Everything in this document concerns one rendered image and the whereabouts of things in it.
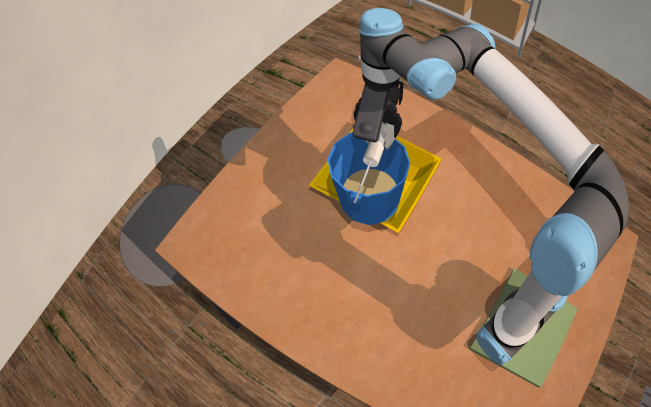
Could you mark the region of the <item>blue bucket with grey wire handle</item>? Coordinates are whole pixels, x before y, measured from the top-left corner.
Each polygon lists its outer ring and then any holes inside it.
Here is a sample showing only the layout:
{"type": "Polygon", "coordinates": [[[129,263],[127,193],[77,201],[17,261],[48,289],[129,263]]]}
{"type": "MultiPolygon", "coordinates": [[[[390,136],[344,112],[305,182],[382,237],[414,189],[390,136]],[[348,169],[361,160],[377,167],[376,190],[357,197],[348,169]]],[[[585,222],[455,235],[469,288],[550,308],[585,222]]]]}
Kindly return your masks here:
{"type": "Polygon", "coordinates": [[[400,202],[409,157],[396,139],[385,149],[384,137],[382,122],[377,142],[367,144],[351,132],[337,141],[329,154],[329,171],[342,210],[355,222],[385,222],[400,202]]]}

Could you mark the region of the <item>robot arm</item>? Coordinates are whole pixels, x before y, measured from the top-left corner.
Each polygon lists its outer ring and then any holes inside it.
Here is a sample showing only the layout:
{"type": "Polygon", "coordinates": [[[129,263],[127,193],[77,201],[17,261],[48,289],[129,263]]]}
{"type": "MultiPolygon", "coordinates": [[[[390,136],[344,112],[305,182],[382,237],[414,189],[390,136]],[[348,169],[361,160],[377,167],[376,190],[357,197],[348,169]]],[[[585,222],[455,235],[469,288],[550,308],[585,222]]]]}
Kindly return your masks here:
{"type": "MultiPolygon", "coordinates": [[[[505,364],[562,308],[568,295],[588,282],[623,233],[630,215],[626,186],[604,149],[591,144],[548,96],[495,49],[485,27],[461,26],[424,43],[402,29],[400,15],[389,8],[372,8],[360,16],[358,59],[364,77],[387,84],[401,76],[427,98],[440,99],[454,87],[455,73],[467,69],[536,137],[574,189],[535,236],[532,270],[521,288],[510,293],[477,332],[485,354],[505,364]]],[[[389,90],[365,83],[354,137],[378,141],[389,90]]]]}

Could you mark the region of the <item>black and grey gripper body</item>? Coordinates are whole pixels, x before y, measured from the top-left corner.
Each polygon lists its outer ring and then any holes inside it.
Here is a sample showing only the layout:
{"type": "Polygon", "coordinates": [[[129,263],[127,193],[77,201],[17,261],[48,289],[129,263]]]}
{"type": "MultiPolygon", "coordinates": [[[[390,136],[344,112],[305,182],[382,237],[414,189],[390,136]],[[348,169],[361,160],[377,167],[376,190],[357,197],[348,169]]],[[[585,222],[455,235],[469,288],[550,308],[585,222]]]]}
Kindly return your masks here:
{"type": "Polygon", "coordinates": [[[390,89],[387,100],[387,107],[385,108],[385,113],[383,114],[383,123],[391,123],[394,120],[394,112],[396,113],[397,110],[396,104],[398,104],[398,100],[400,100],[401,104],[401,100],[403,98],[403,82],[401,82],[400,78],[398,78],[392,83],[379,84],[364,77],[363,73],[362,77],[365,83],[373,88],[390,89]],[[398,87],[399,85],[400,87],[398,87]]]}

